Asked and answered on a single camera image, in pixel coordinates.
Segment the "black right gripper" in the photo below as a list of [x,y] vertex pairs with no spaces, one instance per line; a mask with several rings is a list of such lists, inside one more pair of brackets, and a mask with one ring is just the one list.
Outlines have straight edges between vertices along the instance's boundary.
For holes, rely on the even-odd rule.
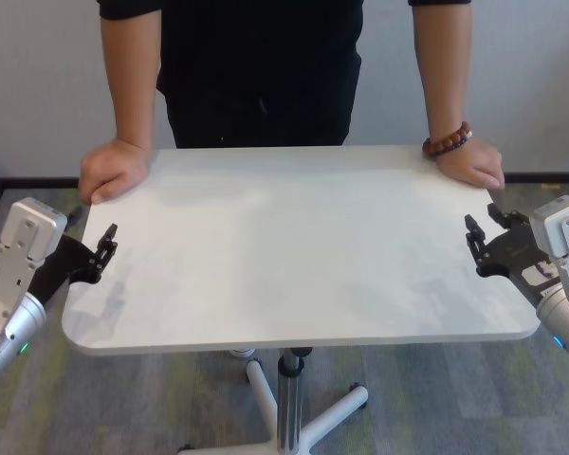
[[506,232],[485,243],[486,235],[476,220],[465,216],[466,241],[480,277],[519,278],[530,266],[546,260],[533,236],[529,218],[512,210],[501,211],[495,203],[487,205],[488,216]]

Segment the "person's left hand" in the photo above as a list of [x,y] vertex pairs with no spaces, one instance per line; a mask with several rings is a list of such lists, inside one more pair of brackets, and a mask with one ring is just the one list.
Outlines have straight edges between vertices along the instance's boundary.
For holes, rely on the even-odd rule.
[[480,138],[436,158],[437,168],[447,177],[485,190],[502,190],[503,158],[497,149]]

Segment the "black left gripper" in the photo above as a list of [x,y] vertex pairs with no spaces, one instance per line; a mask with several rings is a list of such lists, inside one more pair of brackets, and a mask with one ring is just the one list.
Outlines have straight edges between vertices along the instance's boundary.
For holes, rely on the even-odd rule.
[[[76,225],[83,214],[84,207],[77,206],[67,215],[67,223]],[[34,273],[29,294],[41,304],[47,304],[64,283],[97,283],[118,248],[114,241],[117,230],[118,226],[111,224],[99,239],[95,252],[80,241],[63,235],[56,250]]]

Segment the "person's right hand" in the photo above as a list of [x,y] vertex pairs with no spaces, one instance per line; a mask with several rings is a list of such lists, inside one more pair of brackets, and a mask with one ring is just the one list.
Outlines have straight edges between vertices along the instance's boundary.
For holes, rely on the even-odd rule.
[[81,163],[80,198],[97,205],[123,195],[148,175],[153,153],[119,138],[90,151]]

